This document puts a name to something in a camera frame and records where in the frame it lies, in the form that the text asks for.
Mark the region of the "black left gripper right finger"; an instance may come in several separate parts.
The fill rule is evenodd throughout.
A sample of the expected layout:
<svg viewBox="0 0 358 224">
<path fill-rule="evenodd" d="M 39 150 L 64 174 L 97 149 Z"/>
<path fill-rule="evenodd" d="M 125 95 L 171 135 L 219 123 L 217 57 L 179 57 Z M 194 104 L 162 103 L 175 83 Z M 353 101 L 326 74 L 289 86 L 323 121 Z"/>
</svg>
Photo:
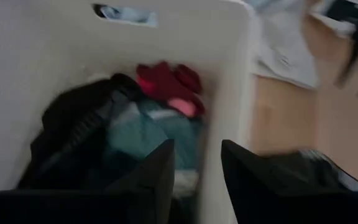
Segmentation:
<svg viewBox="0 0 358 224">
<path fill-rule="evenodd" d="M 257 155 L 221 143 L 238 224 L 358 224 L 358 180 L 314 149 Z"/>
</svg>

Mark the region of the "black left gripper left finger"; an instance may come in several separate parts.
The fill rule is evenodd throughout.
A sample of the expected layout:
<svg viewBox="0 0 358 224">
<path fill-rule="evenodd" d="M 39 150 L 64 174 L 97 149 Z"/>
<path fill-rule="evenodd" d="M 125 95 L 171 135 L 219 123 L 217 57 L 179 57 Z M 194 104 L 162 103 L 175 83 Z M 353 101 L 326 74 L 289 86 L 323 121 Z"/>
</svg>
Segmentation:
<svg viewBox="0 0 358 224">
<path fill-rule="evenodd" d="M 174 163 L 167 139 L 104 190 L 0 191 L 0 224 L 167 224 Z"/>
</svg>

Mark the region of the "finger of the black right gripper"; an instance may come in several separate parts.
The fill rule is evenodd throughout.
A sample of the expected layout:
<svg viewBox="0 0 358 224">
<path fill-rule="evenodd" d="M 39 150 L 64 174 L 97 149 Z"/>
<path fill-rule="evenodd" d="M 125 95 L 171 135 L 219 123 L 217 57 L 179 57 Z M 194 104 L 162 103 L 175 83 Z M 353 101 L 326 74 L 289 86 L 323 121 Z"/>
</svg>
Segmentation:
<svg viewBox="0 0 358 224">
<path fill-rule="evenodd" d="M 358 59 L 358 31 L 355 31 L 352 35 L 352 48 L 351 48 L 351 54 L 349 56 L 349 59 L 347 60 L 346 65 L 342 69 L 342 72 L 338 75 L 336 79 L 336 85 L 338 87 L 343 87 L 344 84 L 347 82 L 347 80 L 350 77 L 350 72 L 357 62 Z"/>
</svg>

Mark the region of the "teal dotted shirt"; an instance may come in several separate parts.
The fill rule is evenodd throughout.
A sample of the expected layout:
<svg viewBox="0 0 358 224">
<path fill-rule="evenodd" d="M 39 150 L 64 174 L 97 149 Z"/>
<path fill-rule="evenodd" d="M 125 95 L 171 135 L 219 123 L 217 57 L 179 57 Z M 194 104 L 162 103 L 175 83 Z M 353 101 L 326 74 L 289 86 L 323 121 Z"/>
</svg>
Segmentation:
<svg viewBox="0 0 358 224">
<path fill-rule="evenodd" d="M 154 100 L 129 103 L 110 121 L 107 139 L 109 147 L 136 159 L 143 159 L 167 139 L 174 140 L 174 191 L 185 194 L 194 191 L 198 183 L 201 118 L 188 118 L 175 109 Z"/>
</svg>

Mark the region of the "white garment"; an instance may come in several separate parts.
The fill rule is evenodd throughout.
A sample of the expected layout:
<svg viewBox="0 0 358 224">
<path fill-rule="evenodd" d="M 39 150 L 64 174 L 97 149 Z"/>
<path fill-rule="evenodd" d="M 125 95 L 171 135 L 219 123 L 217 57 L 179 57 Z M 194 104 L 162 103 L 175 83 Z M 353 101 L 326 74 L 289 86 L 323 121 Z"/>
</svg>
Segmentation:
<svg viewBox="0 0 358 224">
<path fill-rule="evenodd" d="M 314 59 L 301 33 L 303 11 L 290 8 L 265 11 L 260 18 L 262 35 L 256 74 L 301 88 L 317 88 L 319 78 Z"/>
</svg>

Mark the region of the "black sweater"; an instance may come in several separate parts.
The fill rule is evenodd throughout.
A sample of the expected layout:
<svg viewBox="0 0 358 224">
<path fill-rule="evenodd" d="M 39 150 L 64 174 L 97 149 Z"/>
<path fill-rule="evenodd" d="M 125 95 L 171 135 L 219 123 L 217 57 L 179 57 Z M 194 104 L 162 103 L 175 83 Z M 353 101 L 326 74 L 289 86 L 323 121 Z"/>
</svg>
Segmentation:
<svg viewBox="0 0 358 224">
<path fill-rule="evenodd" d="M 18 189 L 86 189 L 105 173 L 110 121 L 143 95 L 123 73 L 71 88 L 44 111 Z"/>
</svg>

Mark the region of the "maroon sock with pink toe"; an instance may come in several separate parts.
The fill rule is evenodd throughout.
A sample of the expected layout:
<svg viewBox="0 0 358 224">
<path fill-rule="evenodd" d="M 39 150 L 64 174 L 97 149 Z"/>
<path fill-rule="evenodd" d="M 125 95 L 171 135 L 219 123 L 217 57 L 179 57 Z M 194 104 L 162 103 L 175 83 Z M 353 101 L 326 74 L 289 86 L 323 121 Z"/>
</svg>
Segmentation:
<svg viewBox="0 0 358 224">
<path fill-rule="evenodd" d="M 198 73 L 184 64 L 179 64 L 173 70 L 173 76 L 179 86 L 174 95 L 167 100 L 168 105 L 189 118 L 204 115 L 205 107 L 199 98 L 203 86 Z"/>
</svg>

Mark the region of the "white plastic laundry basket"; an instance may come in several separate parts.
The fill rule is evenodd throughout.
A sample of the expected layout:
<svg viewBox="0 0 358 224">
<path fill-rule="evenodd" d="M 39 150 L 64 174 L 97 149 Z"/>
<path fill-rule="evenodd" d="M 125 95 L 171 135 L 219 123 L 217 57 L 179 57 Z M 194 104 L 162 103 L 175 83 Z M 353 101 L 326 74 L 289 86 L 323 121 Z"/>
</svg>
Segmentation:
<svg viewBox="0 0 358 224">
<path fill-rule="evenodd" d="M 40 117 L 95 73 L 165 60 L 196 70 L 206 129 L 196 221 L 237 224 L 221 143 L 249 145 L 257 18 L 242 0 L 0 0 L 0 190 L 18 182 Z"/>
</svg>

